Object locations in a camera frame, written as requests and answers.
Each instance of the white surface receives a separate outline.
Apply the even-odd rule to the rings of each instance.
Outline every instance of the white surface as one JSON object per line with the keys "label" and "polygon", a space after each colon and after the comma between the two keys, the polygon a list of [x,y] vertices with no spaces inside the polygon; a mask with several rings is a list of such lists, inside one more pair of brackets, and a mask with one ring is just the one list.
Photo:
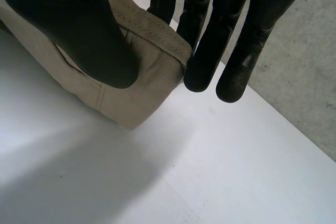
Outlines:
{"label": "white surface", "polygon": [[126,132],[0,32],[1,224],[336,223],[336,163],[248,88],[179,86]]}

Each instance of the gloved hand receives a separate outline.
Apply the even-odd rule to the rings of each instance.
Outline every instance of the gloved hand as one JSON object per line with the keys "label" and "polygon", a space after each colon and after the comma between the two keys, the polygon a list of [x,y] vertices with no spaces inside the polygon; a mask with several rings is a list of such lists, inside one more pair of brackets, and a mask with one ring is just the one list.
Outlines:
{"label": "gloved hand", "polygon": [[88,76],[115,88],[127,88],[136,81],[138,60],[108,0],[6,1]]}
{"label": "gloved hand", "polygon": [[[186,87],[204,91],[221,60],[246,0],[213,0],[205,33],[184,77]],[[295,0],[251,0],[235,49],[217,84],[217,96],[225,102],[239,100],[258,57],[277,20]],[[209,0],[184,0],[177,32],[195,50],[207,14]],[[151,0],[149,12],[169,23],[175,0]]]}

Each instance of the khaki cloth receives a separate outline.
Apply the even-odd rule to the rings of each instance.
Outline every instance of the khaki cloth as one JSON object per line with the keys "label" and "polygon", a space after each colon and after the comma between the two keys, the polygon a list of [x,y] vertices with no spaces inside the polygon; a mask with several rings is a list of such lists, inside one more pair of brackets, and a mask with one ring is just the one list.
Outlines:
{"label": "khaki cloth", "polygon": [[134,129],[180,83],[191,48],[169,25],[132,0],[109,2],[140,62],[139,77],[127,89],[115,89],[85,75],[61,48],[17,15],[5,0],[0,0],[0,19],[64,89],[120,126]]}

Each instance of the beige fabric bag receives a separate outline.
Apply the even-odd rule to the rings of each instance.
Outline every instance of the beige fabric bag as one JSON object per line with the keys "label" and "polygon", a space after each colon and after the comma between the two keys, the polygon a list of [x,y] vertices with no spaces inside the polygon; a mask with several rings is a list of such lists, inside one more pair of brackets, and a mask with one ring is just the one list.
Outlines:
{"label": "beige fabric bag", "polygon": [[133,129],[154,113],[180,83],[191,48],[170,26],[132,0],[109,1],[140,61],[139,77],[127,89],[115,89],[82,73],[62,49],[4,0],[0,0],[0,19],[64,89],[121,126]]}

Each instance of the gray concrete floor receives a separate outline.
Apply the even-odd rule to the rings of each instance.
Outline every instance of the gray concrete floor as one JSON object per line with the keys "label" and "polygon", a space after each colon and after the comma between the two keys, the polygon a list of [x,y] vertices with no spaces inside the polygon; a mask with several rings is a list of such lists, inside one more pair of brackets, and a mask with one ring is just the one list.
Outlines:
{"label": "gray concrete floor", "polygon": [[[227,62],[248,3],[223,55]],[[177,0],[179,20],[183,0]],[[296,0],[275,26],[249,85],[336,161],[336,0]]]}

